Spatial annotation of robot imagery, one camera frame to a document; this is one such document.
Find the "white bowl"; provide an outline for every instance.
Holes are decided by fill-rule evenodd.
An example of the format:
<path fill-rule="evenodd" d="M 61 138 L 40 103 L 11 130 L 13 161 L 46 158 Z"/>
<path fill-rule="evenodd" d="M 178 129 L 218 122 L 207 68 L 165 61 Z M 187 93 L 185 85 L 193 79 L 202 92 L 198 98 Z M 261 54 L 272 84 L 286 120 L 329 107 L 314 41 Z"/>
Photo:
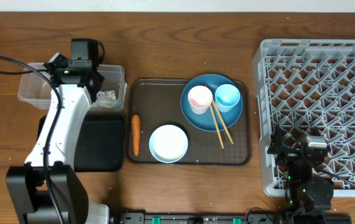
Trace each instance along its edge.
<path fill-rule="evenodd" d="M 185 132 L 174 125 L 157 128 L 150 137 L 150 152 L 160 162 L 173 163 L 180 160 L 188 149 Z"/>

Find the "cable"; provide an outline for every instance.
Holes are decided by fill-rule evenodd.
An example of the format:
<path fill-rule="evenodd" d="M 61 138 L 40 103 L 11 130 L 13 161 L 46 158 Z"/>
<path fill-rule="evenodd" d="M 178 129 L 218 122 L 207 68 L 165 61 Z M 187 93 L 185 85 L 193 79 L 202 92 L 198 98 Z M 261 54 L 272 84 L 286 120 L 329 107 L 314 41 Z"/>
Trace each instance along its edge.
<path fill-rule="evenodd" d="M 334 177 L 334 178 L 336 178 L 336 179 L 342 180 L 343 182 L 345 182 L 345 183 L 347 183 L 347 184 L 351 184 L 352 186 L 355 186 L 355 183 L 351 182 L 350 180 L 346 180 L 346 179 L 344 179 L 344 178 L 342 178 L 342 177 L 340 177 L 340 176 L 338 176 L 338 175 L 336 175 L 336 174 L 332 174 L 331 172 L 328 172 L 328 171 L 326 171 L 326 170 L 324 170 L 324 169 L 318 168 L 316 165 L 314 165 L 313 163 L 311 163 L 311 162 L 305 157 L 304 153 L 302 153 L 302 157 L 303 157 L 304 161 L 305 161 L 309 166 L 311 166 L 312 168 L 314 168 L 315 170 L 317 170 L 317 171 L 319 171 L 319 172 L 322 172 L 322 173 L 324 173 L 324 174 L 326 174 L 326 175 L 330 175 L 331 177 Z"/>
<path fill-rule="evenodd" d="M 248 215 L 248 214 L 251 214 L 250 212 L 251 212 L 251 211 L 253 212 L 253 210 L 255 210 L 255 209 L 259 209 L 259 210 L 264 211 L 263 208 L 260 208 L 260 207 L 253 207 L 253 208 L 249 209 L 249 210 L 246 212 L 246 214 L 245 214 L 245 221 L 247 221 L 247 215 Z M 266 217 L 270 220 L 271 223 L 274 222 L 274 221 L 272 221 L 272 218 L 269 217 L 269 214 L 265 214 L 265 215 L 266 215 Z"/>
<path fill-rule="evenodd" d="M 38 72 L 47 72 L 46 69 L 38 69 L 37 71 Z M 4 74 L 4 75 L 22 75 L 22 74 L 28 74 L 28 73 L 32 73 L 32 70 L 23 71 L 23 72 L 5 72 L 5 71 L 0 71 L 0 74 Z"/>
<path fill-rule="evenodd" d="M 46 186 L 47 186 L 47 189 L 48 189 L 48 192 L 49 192 L 50 199 L 51 199 L 51 201 L 53 203 L 54 209 L 55 209 L 55 211 L 57 213 L 57 216 L 58 216 L 58 219 L 60 220 L 60 223 L 64 224 L 64 219 L 62 217 L 62 213 L 61 213 L 60 207 L 58 206 L 57 200 L 56 200 L 56 198 L 54 196 L 52 182 L 50 180 L 50 176 L 49 176 L 49 173 L 48 173 L 48 148 L 49 148 L 49 145 L 50 145 L 50 140 L 52 139 L 52 135 L 53 135 L 53 131 L 54 131 L 55 125 L 57 124 L 57 119 L 60 116 L 61 109 L 62 109 L 62 101 L 61 101 L 60 93 L 53 86 L 53 84 L 50 82 L 50 80 L 48 78 L 46 78 L 43 74 L 41 74 L 41 72 L 40 72 L 41 70 L 36 70 L 36 69 L 32 68 L 31 66 L 29 66 L 29 65 L 27 65 L 25 63 L 22 63 L 22 62 L 20 62 L 18 60 L 14 60 L 14 59 L 8 58 L 8 57 L 0 56 L 0 60 L 5 60 L 7 62 L 12 62 L 14 64 L 20 65 L 20 66 L 22 66 L 22 67 L 24 67 L 24 68 L 29 70 L 29 71 L 26 71 L 26 72 L 4 72 L 4 71 L 0 71 L 0 74 L 20 75 L 20 74 L 34 72 L 35 74 L 37 74 L 38 76 L 43 78 L 45 80 L 45 82 L 47 82 L 47 84 L 52 88 L 52 90 L 54 91 L 54 93 L 55 93 L 55 95 L 57 97 L 57 101 L 58 101 L 57 111 L 55 113 L 53 123 L 52 123 L 52 125 L 51 125 L 51 127 L 50 127 L 50 129 L 48 131 L 47 138 L 46 138 L 46 143 L 45 143 L 45 146 L 43 148 L 43 152 L 44 152 L 44 156 L 43 156 L 44 168 L 43 168 L 43 171 L 44 171 L 44 176 L 45 176 L 45 180 L 46 180 Z"/>
<path fill-rule="evenodd" d="M 101 64 L 105 58 L 105 48 L 104 48 L 104 45 L 101 41 L 97 41 L 98 45 L 100 45 L 101 47 L 101 50 L 103 50 L 103 54 L 98 58 L 98 62 L 99 64 Z"/>

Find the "carrot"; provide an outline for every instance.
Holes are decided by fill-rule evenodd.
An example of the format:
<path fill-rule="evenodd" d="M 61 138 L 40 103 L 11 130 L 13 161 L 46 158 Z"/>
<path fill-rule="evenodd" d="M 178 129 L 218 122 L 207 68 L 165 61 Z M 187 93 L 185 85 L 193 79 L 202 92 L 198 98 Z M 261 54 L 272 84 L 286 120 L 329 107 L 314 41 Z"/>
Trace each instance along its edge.
<path fill-rule="evenodd" d="M 140 135 L 141 135 L 141 121 L 138 114 L 132 117 L 132 132 L 133 132 L 133 151 L 134 155 L 138 156 L 140 152 Z"/>

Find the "gray dish rack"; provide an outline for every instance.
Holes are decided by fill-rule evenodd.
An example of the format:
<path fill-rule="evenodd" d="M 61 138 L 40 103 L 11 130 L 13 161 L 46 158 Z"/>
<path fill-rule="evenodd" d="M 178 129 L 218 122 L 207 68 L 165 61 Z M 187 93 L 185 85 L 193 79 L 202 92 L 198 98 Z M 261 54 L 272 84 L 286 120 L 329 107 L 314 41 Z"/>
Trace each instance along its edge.
<path fill-rule="evenodd" d="M 252 63 L 264 192 L 285 193 L 287 171 L 266 153 L 276 125 L 288 146 L 317 127 L 331 146 L 323 168 L 355 183 L 355 40 L 267 39 Z M 355 187 L 332 181 L 335 197 L 355 197 Z"/>

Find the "wood grain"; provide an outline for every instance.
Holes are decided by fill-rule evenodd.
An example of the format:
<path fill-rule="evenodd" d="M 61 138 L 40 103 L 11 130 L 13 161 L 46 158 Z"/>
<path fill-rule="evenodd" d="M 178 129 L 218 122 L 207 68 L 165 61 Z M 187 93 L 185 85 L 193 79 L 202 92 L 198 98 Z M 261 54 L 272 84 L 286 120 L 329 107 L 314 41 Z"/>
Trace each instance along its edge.
<path fill-rule="evenodd" d="M 266 196 L 261 187 L 251 65 L 260 42 L 355 39 L 355 14 L 0 12 L 0 55 L 46 62 L 55 52 L 69 56 L 73 37 L 103 41 L 104 63 L 122 65 L 128 86 L 139 77 L 220 73 L 243 81 L 251 95 L 253 154 L 246 166 L 160 167 L 125 160 L 119 172 L 78 174 L 90 199 L 123 212 L 244 213 L 255 206 L 267 210 L 288 206 L 283 198 Z M 0 68 L 21 70 L 4 62 Z M 24 163 L 35 143 L 39 118 L 46 113 L 17 99 L 19 80 L 0 75 L 0 223 L 17 222 L 6 171 Z M 349 213 L 355 223 L 355 198 L 334 198 L 332 212 Z"/>

